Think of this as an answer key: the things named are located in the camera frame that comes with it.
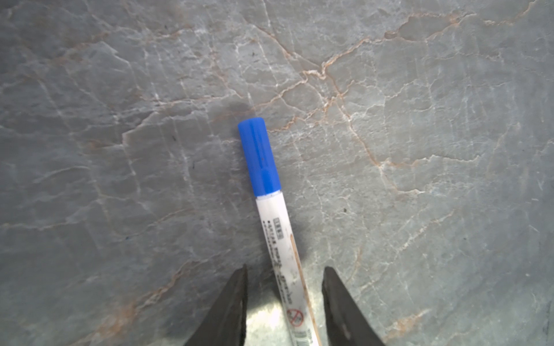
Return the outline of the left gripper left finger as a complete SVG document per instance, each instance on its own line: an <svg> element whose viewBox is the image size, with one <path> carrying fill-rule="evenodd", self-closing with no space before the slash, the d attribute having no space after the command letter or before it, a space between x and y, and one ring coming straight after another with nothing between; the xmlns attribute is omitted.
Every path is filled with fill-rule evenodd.
<svg viewBox="0 0 554 346"><path fill-rule="evenodd" d="M185 346L242 346L247 334L248 269L237 269Z"/></svg>

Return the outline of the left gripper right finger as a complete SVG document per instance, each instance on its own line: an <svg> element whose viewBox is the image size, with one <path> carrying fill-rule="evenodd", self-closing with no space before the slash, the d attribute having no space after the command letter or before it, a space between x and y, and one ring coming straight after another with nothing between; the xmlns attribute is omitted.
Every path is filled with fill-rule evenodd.
<svg viewBox="0 0 554 346"><path fill-rule="evenodd" d="M385 346L332 267L324 269L322 293L329 345Z"/></svg>

